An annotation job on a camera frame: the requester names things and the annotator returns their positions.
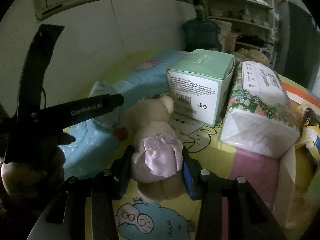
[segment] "tiled wall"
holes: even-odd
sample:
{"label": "tiled wall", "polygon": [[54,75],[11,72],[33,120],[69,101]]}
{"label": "tiled wall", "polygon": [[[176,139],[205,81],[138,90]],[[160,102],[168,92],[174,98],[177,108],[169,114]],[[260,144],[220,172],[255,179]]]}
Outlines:
{"label": "tiled wall", "polygon": [[[41,23],[66,28],[44,77],[47,106],[71,101],[108,67],[144,49],[184,49],[181,25],[193,6],[175,0],[100,0],[55,14]],[[16,0],[0,22],[0,102],[16,109],[22,66],[36,21],[32,0]]]}

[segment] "teddy bear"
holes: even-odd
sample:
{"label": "teddy bear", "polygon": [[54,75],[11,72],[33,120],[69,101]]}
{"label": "teddy bear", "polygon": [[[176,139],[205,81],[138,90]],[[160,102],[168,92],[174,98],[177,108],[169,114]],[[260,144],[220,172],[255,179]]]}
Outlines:
{"label": "teddy bear", "polygon": [[122,117],[134,135],[131,179],[147,203],[159,203],[184,192],[182,142],[168,124],[173,113],[169,96],[138,101]]}

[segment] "silver bolt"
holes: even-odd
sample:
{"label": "silver bolt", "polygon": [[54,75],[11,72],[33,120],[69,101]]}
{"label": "silver bolt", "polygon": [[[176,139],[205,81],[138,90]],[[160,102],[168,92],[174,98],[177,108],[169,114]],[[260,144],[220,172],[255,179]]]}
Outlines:
{"label": "silver bolt", "polygon": [[200,171],[202,175],[204,176],[208,176],[210,174],[210,171],[206,170],[206,169],[203,169]]}
{"label": "silver bolt", "polygon": [[244,177],[238,177],[238,178],[237,178],[237,181],[238,181],[239,183],[245,183],[245,182],[246,182],[246,179],[245,179]]}
{"label": "silver bolt", "polygon": [[106,169],[106,170],[104,170],[104,171],[102,172],[103,176],[109,176],[109,175],[111,175],[111,173],[112,173],[112,171],[109,170],[109,169]]}
{"label": "silver bolt", "polygon": [[72,176],[72,177],[70,177],[69,179],[68,179],[68,183],[69,184],[73,184],[73,183],[75,183],[77,181],[77,177],[75,177],[75,176]]}

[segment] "blue cartoon character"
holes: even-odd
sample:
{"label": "blue cartoon character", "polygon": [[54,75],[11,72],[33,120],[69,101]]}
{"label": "blue cartoon character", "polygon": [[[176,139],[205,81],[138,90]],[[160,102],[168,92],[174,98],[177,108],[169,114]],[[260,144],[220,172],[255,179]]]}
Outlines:
{"label": "blue cartoon character", "polygon": [[172,209],[148,204],[134,198],[121,206],[115,216],[118,232],[128,240],[189,240],[196,230],[193,221],[187,221]]}

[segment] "cardboard box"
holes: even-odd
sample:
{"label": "cardboard box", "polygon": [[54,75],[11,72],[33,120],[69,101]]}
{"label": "cardboard box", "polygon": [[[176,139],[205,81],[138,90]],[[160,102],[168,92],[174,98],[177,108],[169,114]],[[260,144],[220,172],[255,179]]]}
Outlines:
{"label": "cardboard box", "polygon": [[174,111],[209,125],[215,124],[226,100],[234,56],[196,49],[167,69]]}

